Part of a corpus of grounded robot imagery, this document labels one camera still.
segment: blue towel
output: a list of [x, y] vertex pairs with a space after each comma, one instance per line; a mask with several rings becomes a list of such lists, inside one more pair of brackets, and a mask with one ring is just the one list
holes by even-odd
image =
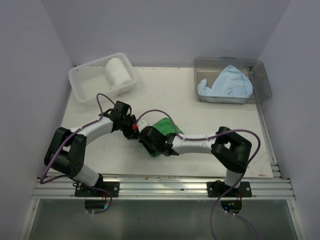
[[214, 81], [212, 88], [207, 85], [207, 79], [198, 84], [198, 94], [210, 97], [250, 98], [253, 86], [243, 72], [234, 66], [227, 66]]

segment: white wall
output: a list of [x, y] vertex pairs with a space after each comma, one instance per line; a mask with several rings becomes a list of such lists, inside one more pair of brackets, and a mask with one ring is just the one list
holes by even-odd
[[273, 94], [264, 116], [310, 240], [320, 236], [319, 9], [319, 0], [291, 0], [260, 57]]
[[135, 66], [258, 58], [290, 0], [42, 0], [75, 65], [124, 52]]
[[0, 7], [0, 239], [18, 239], [68, 92], [66, 55], [39, 0]]

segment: clear plastic bin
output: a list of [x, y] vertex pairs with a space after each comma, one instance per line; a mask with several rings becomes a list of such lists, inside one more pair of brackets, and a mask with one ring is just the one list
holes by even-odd
[[[250, 98], [202, 96], [198, 94], [198, 84], [207, 80], [211, 88], [219, 74], [232, 65], [243, 72], [251, 81], [253, 94]], [[258, 59], [232, 57], [197, 57], [193, 61], [195, 94], [200, 102], [221, 104], [260, 104], [272, 97], [264, 64]]]
[[[119, 58], [128, 71], [132, 82], [111, 89], [112, 84], [107, 79], [106, 64], [110, 59]], [[80, 103], [96, 104], [98, 93], [113, 98], [131, 91], [137, 82], [137, 75], [130, 61], [123, 53], [116, 53], [94, 60], [69, 70], [69, 81], [75, 98]]]

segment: green object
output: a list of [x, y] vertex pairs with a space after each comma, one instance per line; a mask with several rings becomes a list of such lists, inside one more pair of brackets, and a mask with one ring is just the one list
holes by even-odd
[[[180, 130], [180, 128], [175, 125], [178, 133], [183, 134], [183, 132]], [[167, 134], [174, 134], [175, 133], [175, 128], [174, 125], [171, 123], [170, 119], [165, 117], [163, 119], [161, 119], [160, 121], [156, 122], [153, 127], [155, 129], [157, 129], [160, 133], [162, 133], [163, 135], [167, 135]], [[153, 154], [151, 154], [152, 157], [158, 157], [160, 155], [160, 153], [155, 152]]]

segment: toilet paper roll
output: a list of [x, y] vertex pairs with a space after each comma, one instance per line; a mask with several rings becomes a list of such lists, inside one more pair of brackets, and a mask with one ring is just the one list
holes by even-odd
[[133, 81], [125, 65], [117, 57], [114, 57], [107, 62], [105, 65], [105, 74], [112, 84], [112, 89], [129, 84]]

